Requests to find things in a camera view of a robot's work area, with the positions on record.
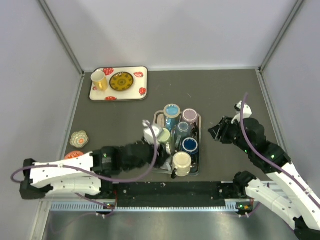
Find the grey-blue mug white inside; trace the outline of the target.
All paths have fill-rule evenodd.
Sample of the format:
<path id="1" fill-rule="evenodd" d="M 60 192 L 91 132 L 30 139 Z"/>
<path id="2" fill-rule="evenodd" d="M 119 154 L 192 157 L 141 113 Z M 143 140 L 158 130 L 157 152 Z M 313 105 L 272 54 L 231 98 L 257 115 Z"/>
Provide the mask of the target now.
<path id="1" fill-rule="evenodd" d="M 178 148 L 181 144 L 181 142 L 188 138 L 191 135 L 191 125 L 187 122 L 181 121 L 178 123 L 178 125 L 175 127 L 174 130 L 174 145 L 175 148 Z"/>

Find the light green mug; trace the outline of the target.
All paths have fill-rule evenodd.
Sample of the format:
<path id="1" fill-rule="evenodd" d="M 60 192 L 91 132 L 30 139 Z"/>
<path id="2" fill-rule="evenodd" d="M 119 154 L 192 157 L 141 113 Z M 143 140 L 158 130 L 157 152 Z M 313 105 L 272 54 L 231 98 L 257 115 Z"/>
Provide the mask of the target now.
<path id="1" fill-rule="evenodd" d="M 172 154 L 172 135 L 171 132 L 167 128 L 162 128 L 162 133 L 157 138 L 158 142 L 161 146 L 163 146 L 166 152 L 171 155 Z"/>

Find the cream mug black rim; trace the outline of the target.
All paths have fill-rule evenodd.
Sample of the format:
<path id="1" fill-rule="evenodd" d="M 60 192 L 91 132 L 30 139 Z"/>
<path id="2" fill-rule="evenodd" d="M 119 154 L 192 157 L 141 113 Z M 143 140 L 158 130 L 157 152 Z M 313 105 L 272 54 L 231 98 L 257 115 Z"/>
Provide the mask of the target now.
<path id="1" fill-rule="evenodd" d="M 186 177 L 191 171 L 192 158 L 183 151 L 177 152 L 172 158 L 171 178 Z"/>

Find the clear plastic measuring cup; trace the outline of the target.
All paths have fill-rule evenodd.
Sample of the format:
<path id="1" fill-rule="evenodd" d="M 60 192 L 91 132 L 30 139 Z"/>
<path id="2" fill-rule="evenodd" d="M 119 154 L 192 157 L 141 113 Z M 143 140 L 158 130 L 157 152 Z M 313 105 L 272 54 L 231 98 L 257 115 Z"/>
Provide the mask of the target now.
<path id="1" fill-rule="evenodd" d="M 168 171 L 168 172 L 172 172 L 173 170 L 172 170 L 172 165 L 171 165 L 171 163 L 169 162 L 169 161 L 166 161 L 165 163 L 164 163 L 164 165 L 161 167 L 161 169 L 162 170 L 165 170 L 165 171 Z"/>

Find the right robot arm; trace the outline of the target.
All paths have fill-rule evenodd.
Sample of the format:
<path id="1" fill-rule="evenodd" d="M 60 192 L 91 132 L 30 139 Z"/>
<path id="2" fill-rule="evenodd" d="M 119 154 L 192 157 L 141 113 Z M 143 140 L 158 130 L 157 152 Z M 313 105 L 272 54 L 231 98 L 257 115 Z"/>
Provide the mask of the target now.
<path id="1" fill-rule="evenodd" d="M 233 192 L 239 198 L 250 197 L 284 220 L 299 240 L 320 238 L 320 198 L 298 173 L 288 154 L 267 140 L 265 128 L 254 118 L 239 115 L 223 117 L 208 129 L 222 144 L 233 144 L 248 156 L 286 194 L 282 197 L 248 171 L 233 180 Z"/>

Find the dark blue enamel mug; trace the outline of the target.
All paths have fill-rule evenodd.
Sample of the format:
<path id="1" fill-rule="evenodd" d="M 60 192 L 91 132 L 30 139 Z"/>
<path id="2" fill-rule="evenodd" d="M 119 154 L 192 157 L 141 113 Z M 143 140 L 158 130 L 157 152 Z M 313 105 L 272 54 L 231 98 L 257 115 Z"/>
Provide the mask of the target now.
<path id="1" fill-rule="evenodd" d="M 180 150 L 190 156 L 196 155 L 199 152 L 198 141 L 192 137 L 186 137 L 181 143 Z"/>

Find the blue butterfly mug orange inside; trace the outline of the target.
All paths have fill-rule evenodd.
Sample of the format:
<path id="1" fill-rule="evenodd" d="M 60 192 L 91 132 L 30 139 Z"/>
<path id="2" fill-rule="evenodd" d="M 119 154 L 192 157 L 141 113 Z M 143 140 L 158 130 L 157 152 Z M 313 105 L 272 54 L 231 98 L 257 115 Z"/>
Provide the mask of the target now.
<path id="1" fill-rule="evenodd" d="M 164 127 L 170 132 L 180 122 L 181 109 L 176 104 L 168 104 L 163 109 Z"/>

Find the lilac ceramic mug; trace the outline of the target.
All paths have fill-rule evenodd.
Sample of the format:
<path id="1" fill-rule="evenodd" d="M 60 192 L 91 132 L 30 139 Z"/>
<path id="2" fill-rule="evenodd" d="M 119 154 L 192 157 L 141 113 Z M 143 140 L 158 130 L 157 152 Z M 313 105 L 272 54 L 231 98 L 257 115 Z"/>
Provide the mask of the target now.
<path id="1" fill-rule="evenodd" d="M 182 112 L 181 119 L 183 122 L 186 122 L 189 125 L 192 125 L 195 122 L 197 122 L 198 113 L 192 108 L 187 108 Z"/>

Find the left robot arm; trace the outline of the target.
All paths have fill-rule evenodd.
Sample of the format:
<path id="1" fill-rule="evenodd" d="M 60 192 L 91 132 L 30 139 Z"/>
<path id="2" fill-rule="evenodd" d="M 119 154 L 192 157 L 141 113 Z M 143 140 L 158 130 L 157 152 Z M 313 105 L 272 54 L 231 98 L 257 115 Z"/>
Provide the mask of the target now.
<path id="1" fill-rule="evenodd" d="M 42 163 L 29 158 L 23 162 L 24 179 L 19 193 L 23 200 L 72 192 L 92 199 L 106 199 L 113 194 L 115 176 L 145 165 L 159 168 L 169 157 L 164 146 L 155 147 L 141 140 L 125 146 L 105 146 L 82 156 L 54 162 Z"/>

